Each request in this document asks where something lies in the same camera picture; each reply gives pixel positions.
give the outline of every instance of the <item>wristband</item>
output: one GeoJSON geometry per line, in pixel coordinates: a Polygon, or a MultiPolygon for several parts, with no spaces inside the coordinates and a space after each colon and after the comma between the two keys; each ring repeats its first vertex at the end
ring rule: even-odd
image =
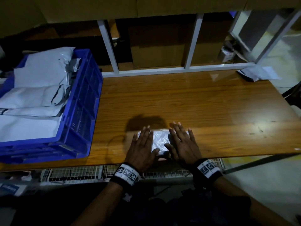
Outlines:
{"type": "Polygon", "coordinates": [[[140,178],[141,175],[138,173],[135,167],[133,167],[129,163],[122,163],[118,167],[114,176],[111,177],[110,181],[119,184],[125,191],[129,191],[131,190],[132,186],[139,181],[140,178]]]}
{"type": "Polygon", "coordinates": [[[198,179],[205,188],[210,188],[212,184],[222,176],[220,168],[210,159],[200,159],[196,161],[191,169],[194,180],[198,179]]]}

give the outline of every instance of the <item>blue plastic crate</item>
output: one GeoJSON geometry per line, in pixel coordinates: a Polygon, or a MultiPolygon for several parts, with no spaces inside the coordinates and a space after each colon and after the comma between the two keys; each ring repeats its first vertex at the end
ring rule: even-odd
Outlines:
{"type": "MultiPolygon", "coordinates": [[[[103,82],[102,74],[89,49],[75,49],[73,58],[81,58],[68,102],[53,138],[0,142],[0,162],[23,164],[83,158],[89,155],[103,82]]],[[[17,68],[24,67],[27,57],[17,68]]],[[[0,98],[14,87],[7,78],[0,98]]]]}

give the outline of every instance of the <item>wooden tabletop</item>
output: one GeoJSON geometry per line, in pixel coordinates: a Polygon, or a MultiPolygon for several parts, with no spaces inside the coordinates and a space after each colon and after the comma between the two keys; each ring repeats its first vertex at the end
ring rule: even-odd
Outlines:
{"type": "Polygon", "coordinates": [[[122,163],[126,137],[150,125],[191,128],[204,157],[298,153],[301,122],[269,81],[234,70],[105,78],[90,155],[1,171],[122,163]]]}

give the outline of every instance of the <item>bubble wrap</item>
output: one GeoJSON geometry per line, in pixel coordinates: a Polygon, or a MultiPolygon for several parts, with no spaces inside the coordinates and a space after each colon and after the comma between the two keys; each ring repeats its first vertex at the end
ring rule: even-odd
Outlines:
{"type": "Polygon", "coordinates": [[[153,151],[156,148],[159,148],[160,156],[162,156],[165,151],[168,151],[168,149],[164,146],[164,144],[170,143],[168,135],[170,135],[168,129],[161,129],[159,131],[153,131],[153,146],[152,146],[151,151],[153,151]]]}

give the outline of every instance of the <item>hand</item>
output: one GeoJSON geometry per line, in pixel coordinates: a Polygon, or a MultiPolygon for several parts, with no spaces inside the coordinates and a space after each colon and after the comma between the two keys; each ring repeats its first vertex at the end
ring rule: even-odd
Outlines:
{"type": "Polygon", "coordinates": [[[202,158],[201,152],[197,143],[195,142],[194,135],[191,129],[188,129],[188,134],[181,123],[176,124],[174,122],[174,129],[169,128],[169,132],[175,144],[177,150],[169,143],[164,144],[171,154],[171,158],[180,164],[183,168],[189,169],[197,160],[202,158]]]}
{"type": "Polygon", "coordinates": [[[133,165],[139,173],[145,172],[153,164],[160,151],[156,148],[151,152],[152,145],[153,131],[150,131],[149,126],[144,127],[138,139],[137,134],[134,134],[125,162],[133,165]]]}

